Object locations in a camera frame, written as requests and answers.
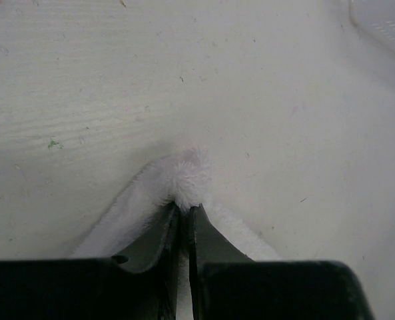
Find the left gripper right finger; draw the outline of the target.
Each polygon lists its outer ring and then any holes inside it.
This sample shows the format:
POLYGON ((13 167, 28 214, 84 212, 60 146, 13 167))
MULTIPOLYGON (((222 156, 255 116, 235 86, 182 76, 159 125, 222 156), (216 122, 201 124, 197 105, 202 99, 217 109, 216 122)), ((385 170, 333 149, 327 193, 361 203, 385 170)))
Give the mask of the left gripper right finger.
POLYGON ((354 272, 337 261, 256 262, 209 221, 187 217, 195 319, 373 319, 354 272))

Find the white towel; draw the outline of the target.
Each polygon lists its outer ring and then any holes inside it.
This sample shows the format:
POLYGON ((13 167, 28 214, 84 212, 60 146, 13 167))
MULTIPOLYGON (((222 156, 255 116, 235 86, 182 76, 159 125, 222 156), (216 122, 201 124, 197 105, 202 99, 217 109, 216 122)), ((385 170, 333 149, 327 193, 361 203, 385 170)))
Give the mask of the white towel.
POLYGON ((103 257, 120 251, 146 231, 157 212, 174 203, 183 215, 202 205, 217 231, 257 261, 280 255, 244 221, 214 200, 208 156, 189 149, 157 159, 141 169, 99 222, 73 250, 73 257, 103 257))

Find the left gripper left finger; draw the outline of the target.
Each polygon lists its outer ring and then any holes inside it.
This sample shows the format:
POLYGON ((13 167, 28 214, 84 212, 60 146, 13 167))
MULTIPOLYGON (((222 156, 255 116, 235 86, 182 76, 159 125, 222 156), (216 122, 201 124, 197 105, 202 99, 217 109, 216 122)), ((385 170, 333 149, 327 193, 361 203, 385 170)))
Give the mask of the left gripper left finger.
POLYGON ((180 212, 106 257, 0 261, 0 319, 174 319, 180 212))

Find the white plastic basket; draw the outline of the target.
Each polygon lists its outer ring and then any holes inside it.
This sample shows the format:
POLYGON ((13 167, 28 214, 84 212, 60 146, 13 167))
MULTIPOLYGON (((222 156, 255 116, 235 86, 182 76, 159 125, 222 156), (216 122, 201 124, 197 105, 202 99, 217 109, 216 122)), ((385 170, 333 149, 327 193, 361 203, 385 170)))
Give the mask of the white plastic basket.
POLYGON ((357 28, 395 53, 395 0, 350 0, 349 13, 357 28))

